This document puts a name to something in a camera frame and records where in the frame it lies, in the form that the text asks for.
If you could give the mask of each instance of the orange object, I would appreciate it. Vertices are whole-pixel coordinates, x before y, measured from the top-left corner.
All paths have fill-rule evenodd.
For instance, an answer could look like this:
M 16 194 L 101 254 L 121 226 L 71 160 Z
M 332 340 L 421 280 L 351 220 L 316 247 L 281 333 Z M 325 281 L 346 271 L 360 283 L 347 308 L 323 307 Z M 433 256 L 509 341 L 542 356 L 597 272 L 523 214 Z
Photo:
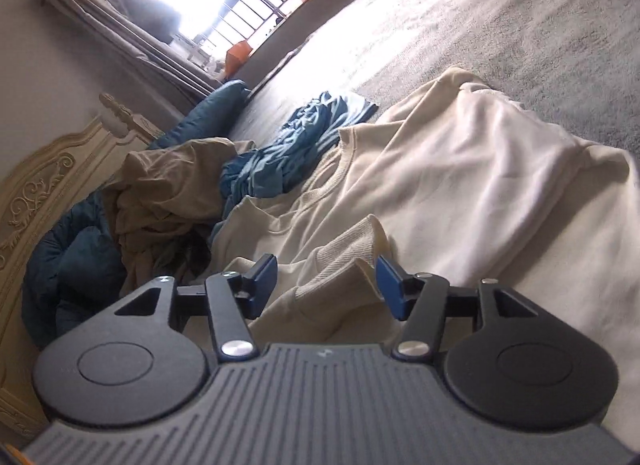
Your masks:
M 27 459 L 17 448 L 13 445 L 9 445 L 8 443 L 4 445 L 4 448 L 7 449 L 11 455 L 16 458 L 22 465 L 33 465 L 33 461 Z
M 249 54 L 253 48 L 245 40 L 241 40 L 238 44 L 234 44 L 226 52 L 225 60 L 225 78 L 232 77 L 242 67 L 249 58 Z

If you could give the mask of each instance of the cream sweatshirt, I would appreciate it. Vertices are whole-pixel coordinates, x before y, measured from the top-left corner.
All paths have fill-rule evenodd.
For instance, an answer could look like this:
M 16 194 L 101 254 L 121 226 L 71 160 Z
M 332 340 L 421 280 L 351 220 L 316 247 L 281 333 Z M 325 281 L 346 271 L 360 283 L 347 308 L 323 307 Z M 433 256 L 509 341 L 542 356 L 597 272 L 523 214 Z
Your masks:
M 628 153 L 540 121 L 450 68 L 340 145 L 293 192 L 245 198 L 209 273 L 265 252 L 279 280 L 258 342 L 386 342 L 372 266 L 455 286 L 498 277 L 612 354 L 620 387 L 606 426 L 640 449 L 640 180 Z

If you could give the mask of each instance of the bed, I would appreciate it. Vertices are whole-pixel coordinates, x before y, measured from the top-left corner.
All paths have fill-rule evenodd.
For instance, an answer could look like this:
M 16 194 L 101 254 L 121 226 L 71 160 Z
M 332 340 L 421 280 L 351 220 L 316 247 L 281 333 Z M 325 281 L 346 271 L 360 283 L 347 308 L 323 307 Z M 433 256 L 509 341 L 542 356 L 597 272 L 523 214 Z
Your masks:
M 378 103 L 380 114 L 456 64 L 542 119 L 637 157 L 639 13 L 636 0 L 356 0 L 267 77 L 230 138 L 268 143 L 296 107 L 324 90 L 352 90 Z M 125 138 L 94 122 L 34 153 L 2 194 L 0 419 L 26 437 L 44 418 L 29 379 L 36 351 L 17 312 L 24 262 L 62 211 L 158 134 L 105 101 L 129 125 Z M 36 198 L 40 181 L 46 195 Z M 31 207 L 26 216 L 23 205 Z

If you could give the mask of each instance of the pillow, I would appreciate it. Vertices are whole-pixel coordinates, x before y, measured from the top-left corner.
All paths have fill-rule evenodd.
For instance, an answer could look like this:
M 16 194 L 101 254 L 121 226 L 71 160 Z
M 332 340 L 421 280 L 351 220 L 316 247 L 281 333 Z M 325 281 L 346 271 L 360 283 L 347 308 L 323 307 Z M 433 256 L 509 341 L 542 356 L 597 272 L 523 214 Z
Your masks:
M 164 149 L 194 138 L 226 137 L 246 105 L 250 91 L 242 80 L 232 80 L 211 93 L 180 124 L 149 144 Z

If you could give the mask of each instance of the white wall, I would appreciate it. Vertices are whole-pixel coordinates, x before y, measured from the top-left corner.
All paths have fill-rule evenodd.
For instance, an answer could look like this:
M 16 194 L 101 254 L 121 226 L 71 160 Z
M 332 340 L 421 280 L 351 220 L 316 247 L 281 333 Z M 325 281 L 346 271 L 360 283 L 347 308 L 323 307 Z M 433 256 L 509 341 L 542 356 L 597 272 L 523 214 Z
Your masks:
M 178 120 L 113 52 L 40 0 L 0 0 L 0 180 L 35 149 L 77 132 L 113 94 L 159 127 Z

